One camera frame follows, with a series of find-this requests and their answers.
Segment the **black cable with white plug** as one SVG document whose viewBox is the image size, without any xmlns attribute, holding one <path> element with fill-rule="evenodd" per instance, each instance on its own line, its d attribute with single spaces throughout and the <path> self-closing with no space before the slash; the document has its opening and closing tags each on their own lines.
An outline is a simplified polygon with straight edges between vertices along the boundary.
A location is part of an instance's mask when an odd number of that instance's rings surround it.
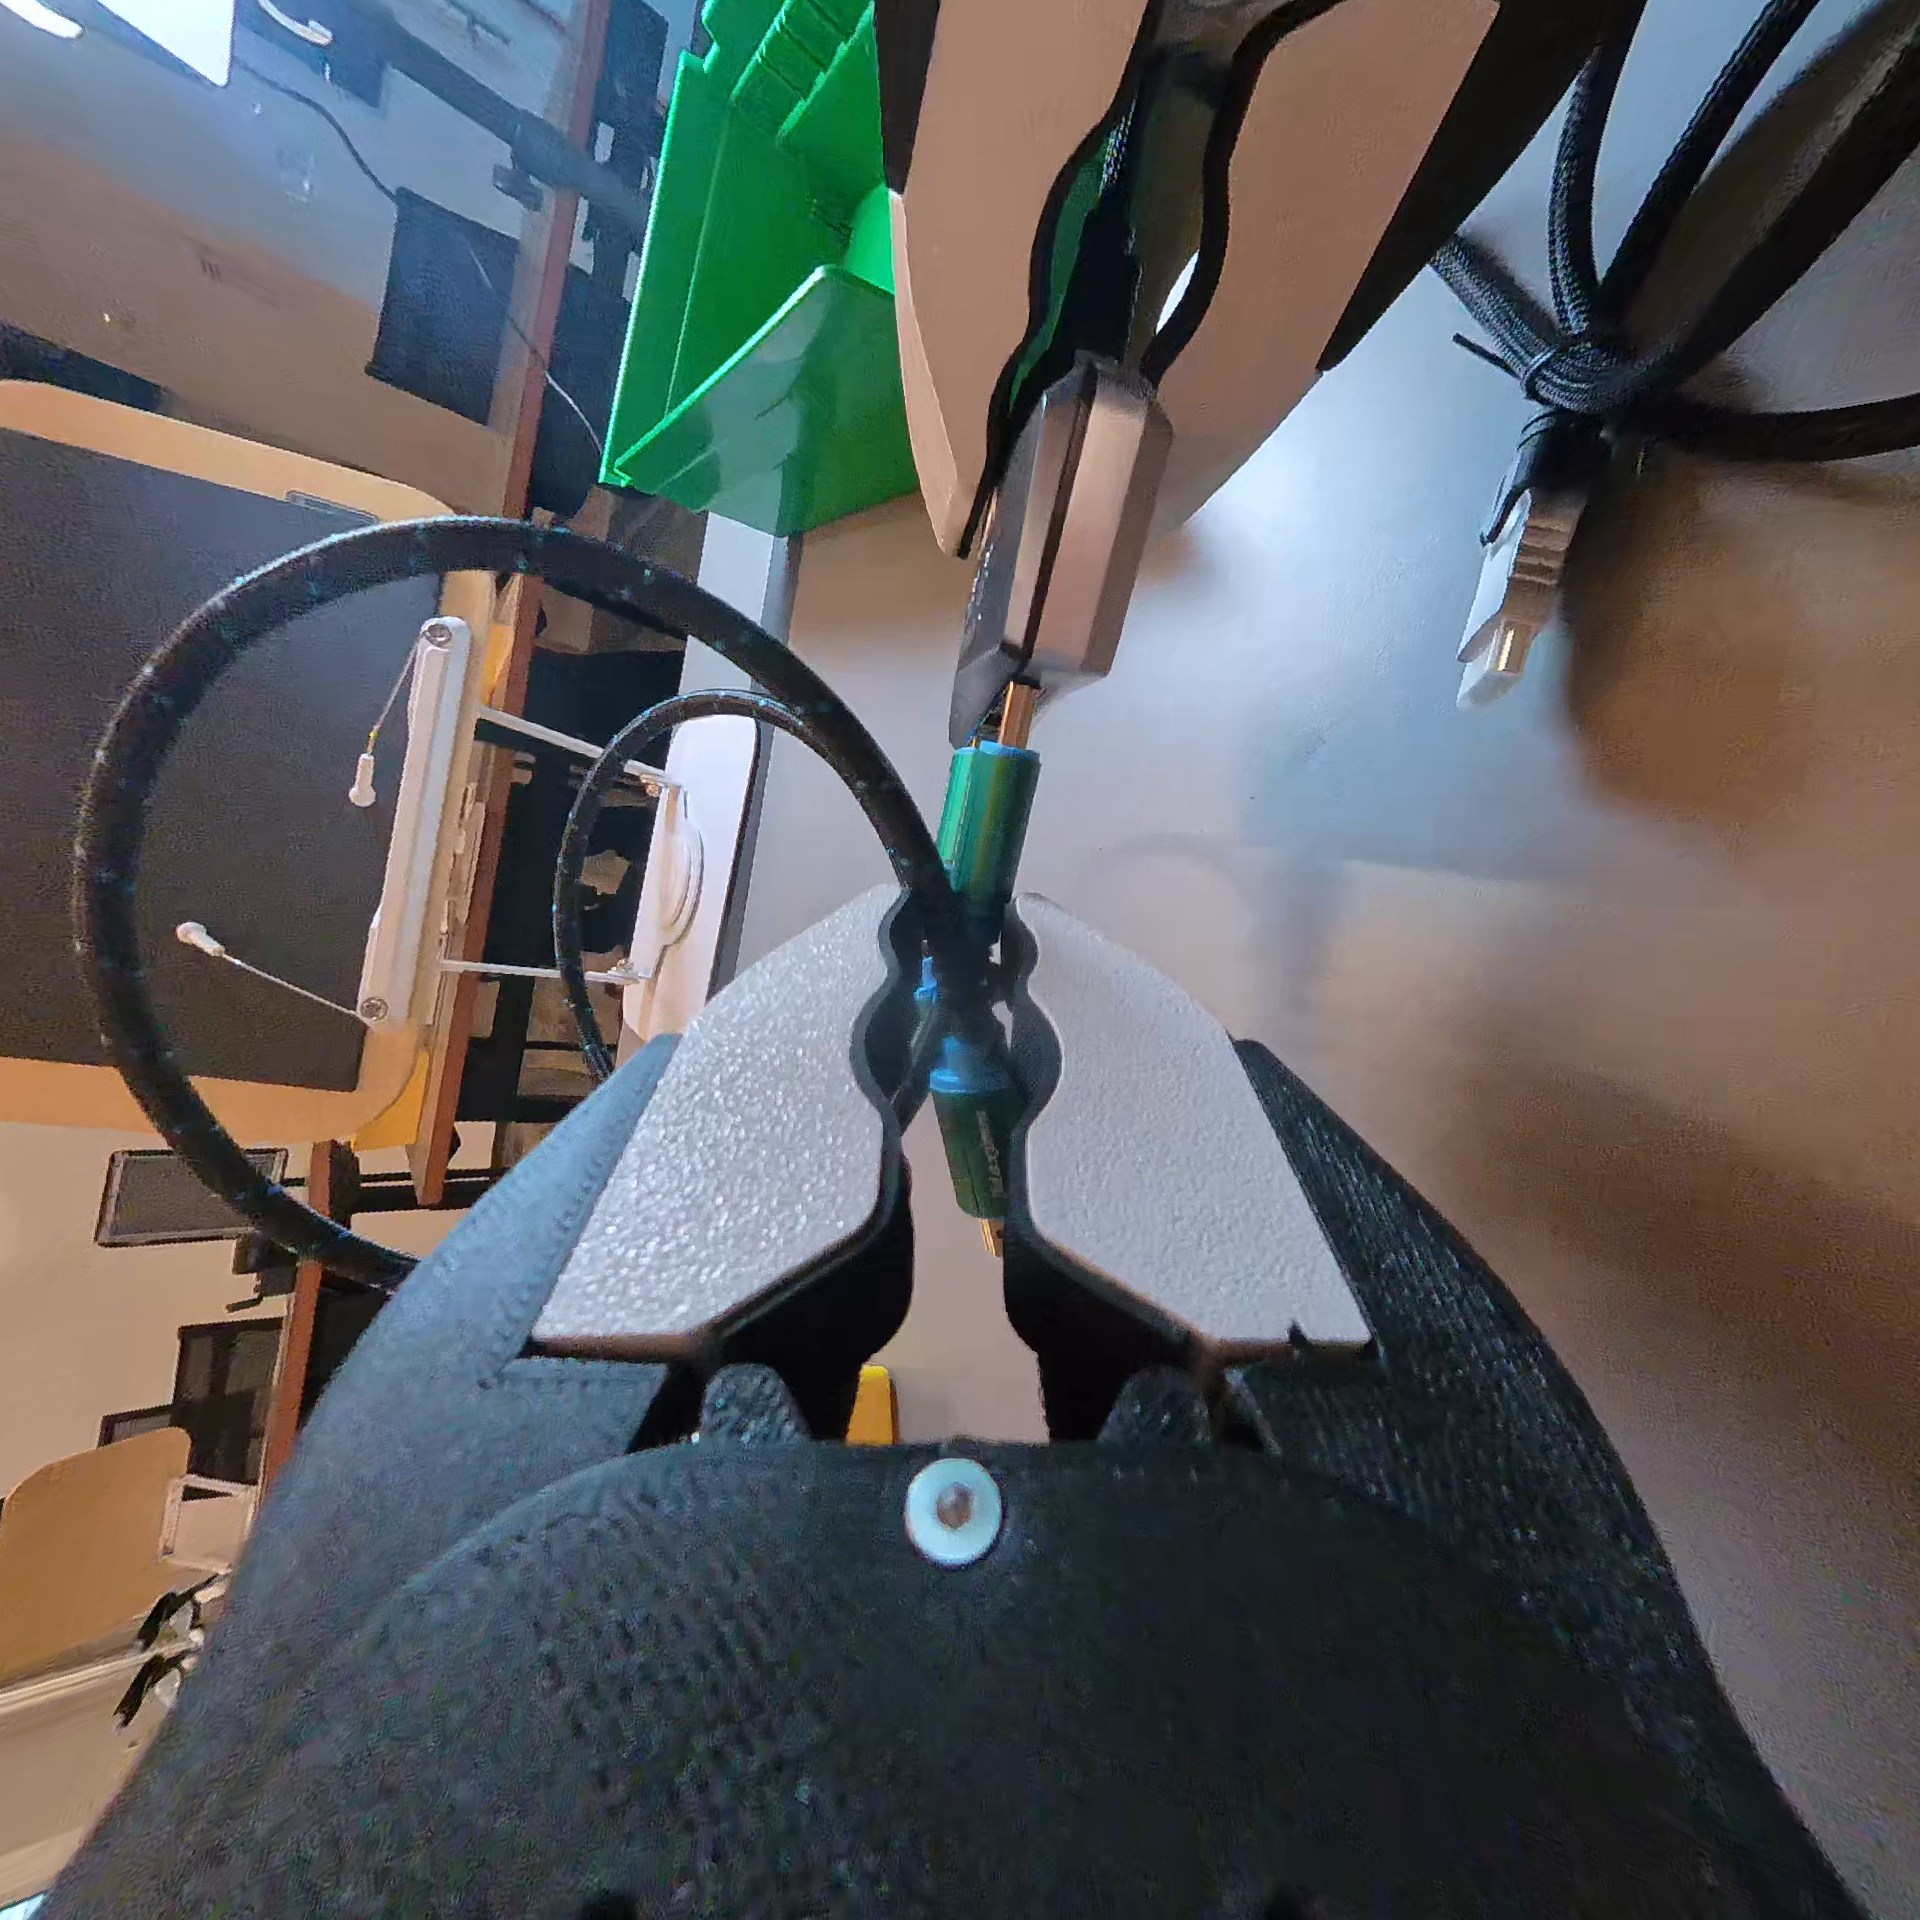
<svg viewBox="0 0 1920 1920">
<path fill-rule="evenodd" d="M 1034 712 L 1105 678 L 1154 526 L 1170 425 L 1146 349 L 1170 284 L 1193 263 L 1198 149 L 1219 85 L 1283 5 L 1154 5 L 1112 117 L 1062 177 L 1035 244 L 1035 321 L 1012 366 L 978 545 L 951 742 L 992 719 L 1024 744 Z M 1655 173 L 1608 263 L 1594 190 L 1626 56 L 1647 5 L 1623 5 L 1568 92 L 1484 200 L 1424 265 L 1482 333 L 1463 340 L 1511 377 L 1529 421 L 1484 531 L 1475 611 L 1457 648 L 1459 702 L 1523 677 L 1559 611 L 1568 545 L 1612 460 L 1673 443 L 1753 464 L 1835 464 L 1916 445 L 1916 396 L 1751 413 L 1689 382 L 1753 329 L 1916 152 L 1916 5 L 1878 5 L 1887 39 L 1832 111 L 1811 161 L 1665 332 L 1634 310 L 1722 158 L 1736 121 L 1809 21 L 1762 5 Z"/>
</svg>

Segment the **beige chair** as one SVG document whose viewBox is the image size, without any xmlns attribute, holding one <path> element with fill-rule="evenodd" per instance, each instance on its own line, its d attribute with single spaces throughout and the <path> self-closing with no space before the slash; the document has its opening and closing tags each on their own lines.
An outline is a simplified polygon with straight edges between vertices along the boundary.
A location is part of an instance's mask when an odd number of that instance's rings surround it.
<svg viewBox="0 0 1920 1920">
<path fill-rule="evenodd" d="M 190 1439 L 144 1430 L 49 1462 L 6 1499 L 2 1685 L 131 1644 L 156 1599 L 202 1567 L 179 1556 Z"/>
</svg>

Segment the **green plastic bin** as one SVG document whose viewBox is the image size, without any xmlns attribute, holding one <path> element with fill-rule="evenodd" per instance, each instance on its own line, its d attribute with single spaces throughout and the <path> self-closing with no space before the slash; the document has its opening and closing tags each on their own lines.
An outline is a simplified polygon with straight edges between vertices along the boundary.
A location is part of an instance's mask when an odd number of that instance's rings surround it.
<svg viewBox="0 0 1920 1920">
<path fill-rule="evenodd" d="M 601 479 L 775 537 L 918 479 L 874 5 L 702 5 Z"/>
</svg>

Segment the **black mounted box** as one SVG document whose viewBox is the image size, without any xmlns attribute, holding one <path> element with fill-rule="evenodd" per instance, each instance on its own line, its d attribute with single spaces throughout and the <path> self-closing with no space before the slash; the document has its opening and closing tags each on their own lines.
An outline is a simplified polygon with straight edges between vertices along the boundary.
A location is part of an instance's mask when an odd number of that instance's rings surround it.
<svg viewBox="0 0 1920 1920">
<path fill-rule="evenodd" d="M 366 375 L 488 425 L 520 239 L 463 213 L 394 192 L 391 261 Z"/>
</svg>

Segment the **white tethered peg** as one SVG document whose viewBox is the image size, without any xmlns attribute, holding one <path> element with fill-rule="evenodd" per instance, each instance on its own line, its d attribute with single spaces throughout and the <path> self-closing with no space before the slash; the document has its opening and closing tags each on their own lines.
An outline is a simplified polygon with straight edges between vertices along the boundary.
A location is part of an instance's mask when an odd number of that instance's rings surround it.
<svg viewBox="0 0 1920 1920">
<path fill-rule="evenodd" d="M 377 801 L 377 740 L 401 705 L 401 697 L 404 697 L 404 724 L 410 728 L 407 766 L 414 764 L 416 755 L 427 755 L 438 740 L 441 732 L 441 709 L 448 678 L 448 643 L 451 622 L 447 620 L 434 616 L 418 628 L 418 636 L 374 723 L 374 728 L 368 732 L 366 747 L 358 757 L 353 783 L 348 789 L 348 801 L 355 809 L 370 809 Z"/>
<path fill-rule="evenodd" d="M 328 995 L 314 992 L 307 985 L 295 983 L 294 977 L 279 976 L 264 967 L 252 964 L 248 957 L 232 951 L 225 942 L 220 942 L 202 920 L 180 920 L 176 926 L 176 942 L 184 949 L 206 956 L 209 959 L 228 967 L 252 981 L 260 981 L 264 985 L 299 997 L 302 1000 L 315 1004 L 335 1014 L 355 1019 L 358 1024 L 379 1024 L 386 1017 L 386 1004 L 375 998 L 374 1014 L 366 1014 L 359 1006 L 332 998 Z"/>
</svg>

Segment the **white board stand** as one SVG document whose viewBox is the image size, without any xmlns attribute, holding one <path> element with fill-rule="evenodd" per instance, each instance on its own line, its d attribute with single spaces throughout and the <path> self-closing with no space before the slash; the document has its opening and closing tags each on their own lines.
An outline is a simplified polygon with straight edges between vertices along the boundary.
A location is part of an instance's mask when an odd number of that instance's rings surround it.
<svg viewBox="0 0 1920 1920">
<path fill-rule="evenodd" d="M 432 615 L 416 632 L 395 686 L 404 699 L 404 742 L 391 843 L 368 926 L 353 1011 L 375 1033 L 441 1022 L 455 976 L 552 977 L 552 967 L 494 967 L 463 957 L 472 913 L 478 829 L 488 814 L 483 724 L 502 727 L 508 747 L 552 747 L 592 761 L 591 742 L 508 716 L 481 699 L 488 644 L 455 615 Z M 656 804 L 648 873 L 632 947 L 614 969 L 591 971 L 604 990 L 624 990 L 623 1045 L 642 1019 L 668 1013 L 658 997 L 670 964 L 689 957 L 694 934 L 723 905 L 723 835 L 702 814 L 691 774 L 675 777 L 634 759 L 626 780 Z"/>
</svg>

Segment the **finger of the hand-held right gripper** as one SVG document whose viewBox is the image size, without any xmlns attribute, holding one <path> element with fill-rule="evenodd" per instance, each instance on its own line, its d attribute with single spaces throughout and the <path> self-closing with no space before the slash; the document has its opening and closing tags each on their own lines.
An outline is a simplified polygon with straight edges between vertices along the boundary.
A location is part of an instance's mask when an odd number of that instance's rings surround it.
<svg viewBox="0 0 1920 1920">
<path fill-rule="evenodd" d="M 1523 156 L 1623 5 L 1283 5 L 1219 85 L 1146 349 L 1154 526 L 1193 516 Z"/>
<path fill-rule="evenodd" d="M 950 558 L 992 484 L 1042 221 L 1154 32 L 1148 3 L 879 3 L 903 411 Z"/>
</svg>

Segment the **bright white panel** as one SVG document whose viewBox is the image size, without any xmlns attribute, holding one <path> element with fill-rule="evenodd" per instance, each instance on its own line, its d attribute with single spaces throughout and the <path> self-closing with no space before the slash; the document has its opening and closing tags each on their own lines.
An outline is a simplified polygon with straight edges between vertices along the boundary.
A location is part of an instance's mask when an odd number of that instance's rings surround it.
<svg viewBox="0 0 1920 1920">
<path fill-rule="evenodd" d="M 2 12 L 47 39 L 112 41 L 214 88 L 234 76 L 235 3 L 2 3 Z"/>
</svg>

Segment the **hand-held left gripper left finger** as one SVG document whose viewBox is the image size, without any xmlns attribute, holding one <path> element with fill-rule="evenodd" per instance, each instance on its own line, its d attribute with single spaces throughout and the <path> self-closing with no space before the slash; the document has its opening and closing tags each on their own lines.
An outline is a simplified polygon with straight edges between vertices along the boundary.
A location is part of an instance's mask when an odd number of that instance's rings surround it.
<svg viewBox="0 0 1920 1920">
<path fill-rule="evenodd" d="M 875 1235 L 899 1127 L 866 1060 L 892 886 L 738 973 L 656 1078 L 535 1321 L 537 1352 L 716 1359 Z"/>
</svg>

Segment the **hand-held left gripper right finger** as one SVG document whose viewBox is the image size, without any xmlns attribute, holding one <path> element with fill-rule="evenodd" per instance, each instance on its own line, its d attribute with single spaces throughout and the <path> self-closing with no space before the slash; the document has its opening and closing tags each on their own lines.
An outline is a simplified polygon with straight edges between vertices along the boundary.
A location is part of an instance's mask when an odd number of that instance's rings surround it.
<svg viewBox="0 0 1920 1920">
<path fill-rule="evenodd" d="M 1372 1326 L 1228 1028 L 1040 893 L 1009 933 L 1019 1255 L 1198 1361 L 1363 1352 Z"/>
</svg>

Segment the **black board with wooden rim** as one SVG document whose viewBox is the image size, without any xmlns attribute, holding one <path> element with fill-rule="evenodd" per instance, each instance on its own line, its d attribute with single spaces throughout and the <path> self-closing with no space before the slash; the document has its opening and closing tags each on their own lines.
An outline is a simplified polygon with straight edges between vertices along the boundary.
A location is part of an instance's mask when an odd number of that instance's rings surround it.
<svg viewBox="0 0 1920 1920">
<path fill-rule="evenodd" d="M 6 1119 L 156 1135 L 166 1055 L 246 1144 L 353 1135 L 432 1028 L 377 1033 L 176 942 L 353 1004 L 394 829 L 368 732 L 434 615 L 488 644 L 416 489 L 36 382 L 6 382 Z"/>
</svg>

